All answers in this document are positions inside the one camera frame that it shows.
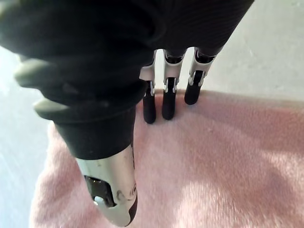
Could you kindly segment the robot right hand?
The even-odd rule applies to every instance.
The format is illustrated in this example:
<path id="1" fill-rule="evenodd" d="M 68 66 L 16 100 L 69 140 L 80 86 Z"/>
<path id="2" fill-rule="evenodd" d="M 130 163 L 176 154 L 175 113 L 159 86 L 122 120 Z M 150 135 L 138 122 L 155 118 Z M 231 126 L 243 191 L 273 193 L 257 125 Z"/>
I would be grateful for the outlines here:
<path id="1" fill-rule="evenodd" d="M 182 62 L 194 48 L 187 104 L 250 0 L 3 0 L 0 45 L 16 54 L 21 87 L 43 95 L 35 110 L 53 121 L 86 181 L 92 201 L 114 225 L 137 211 L 135 109 L 155 121 L 155 59 L 164 54 L 162 116 L 171 119 Z"/>

